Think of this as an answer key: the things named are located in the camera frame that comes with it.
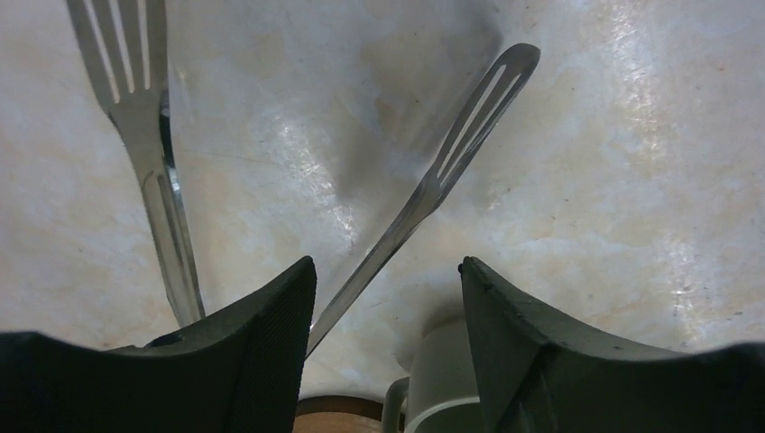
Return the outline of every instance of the stainless steel utensil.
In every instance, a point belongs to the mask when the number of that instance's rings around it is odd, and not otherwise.
[[[180,190],[160,136],[167,78],[163,0],[67,0],[96,99],[124,142],[152,228],[168,301],[181,327],[205,316]]]
[[[492,65],[457,116],[436,160],[409,201],[311,326],[307,358],[419,224],[441,206],[537,63],[539,49],[520,43]]]

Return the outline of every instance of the white marble surface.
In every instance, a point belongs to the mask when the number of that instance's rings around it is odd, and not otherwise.
[[[0,8],[0,327],[145,343],[172,314],[65,7]],[[304,396],[381,398],[423,330],[458,313],[465,255],[644,343],[765,338],[763,2],[194,0],[168,16],[210,311],[304,254],[322,309],[494,56],[541,48],[443,207],[306,363]]]

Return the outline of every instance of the slotted spatula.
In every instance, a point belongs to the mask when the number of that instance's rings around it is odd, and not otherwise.
[[[180,190],[160,136],[167,79],[163,0],[67,0],[96,99],[124,142],[143,195],[168,301],[181,327],[205,316]]]

